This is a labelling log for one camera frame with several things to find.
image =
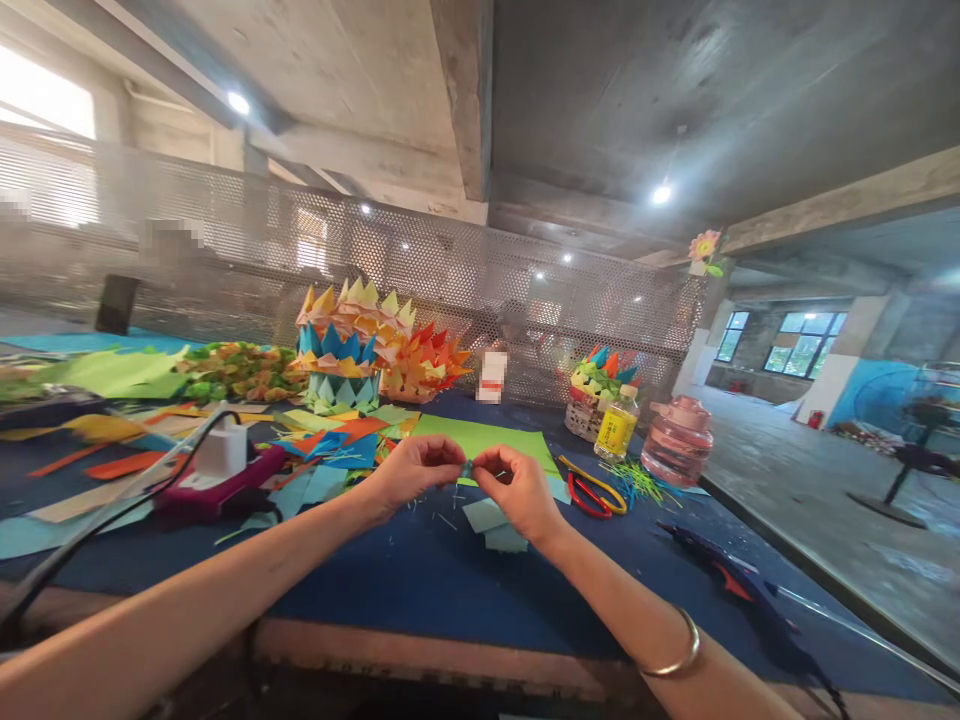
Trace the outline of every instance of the metal mesh railing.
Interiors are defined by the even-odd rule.
[[[0,302],[77,319],[107,273],[141,279],[133,322],[193,340],[292,345],[307,287],[373,280],[479,349],[512,351],[508,396],[566,401],[597,343],[662,399],[700,319],[701,278],[281,181],[0,123]],[[473,383],[474,376],[464,382]]]

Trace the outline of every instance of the concrete floor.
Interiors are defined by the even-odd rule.
[[[883,497],[900,467],[896,460],[795,423],[756,398],[711,387],[691,394],[713,413],[715,445],[705,476],[794,546],[806,560],[798,564],[814,563],[871,613],[960,672],[960,484],[911,475],[896,504],[930,529],[902,525],[844,494]]]

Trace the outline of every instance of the hand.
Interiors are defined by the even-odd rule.
[[[408,437],[348,495],[369,502],[374,521],[383,523],[429,488],[455,483],[466,461],[463,449],[445,435]]]
[[[534,545],[566,525],[540,463],[509,445],[480,453],[473,461],[473,479]]]

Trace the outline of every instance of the silver bangle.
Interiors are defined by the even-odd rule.
[[[637,667],[640,668],[640,672],[644,675],[649,675],[650,677],[667,677],[668,675],[673,675],[693,665],[693,661],[696,660],[697,655],[700,654],[700,631],[697,629],[697,624],[693,622],[693,618],[690,617],[690,614],[682,607],[679,605],[674,605],[674,607],[683,615],[683,619],[687,622],[687,628],[690,630],[690,649],[687,651],[686,657],[679,662],[675,662],[673,665],[650,669],[641,667],[638,664]]]

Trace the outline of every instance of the forearm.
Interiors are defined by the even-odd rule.
[[[347,493],[63,631],[0,665],[4,717],[141,714],[373,521]]]
[[[535,543],[580,591],[624,650],[643,667],[681,660],[690,633],[676,608],[648,590],[569,525]],[[692,667],[645,677],[674,720],[797,718],[787,703],[706,633]]]

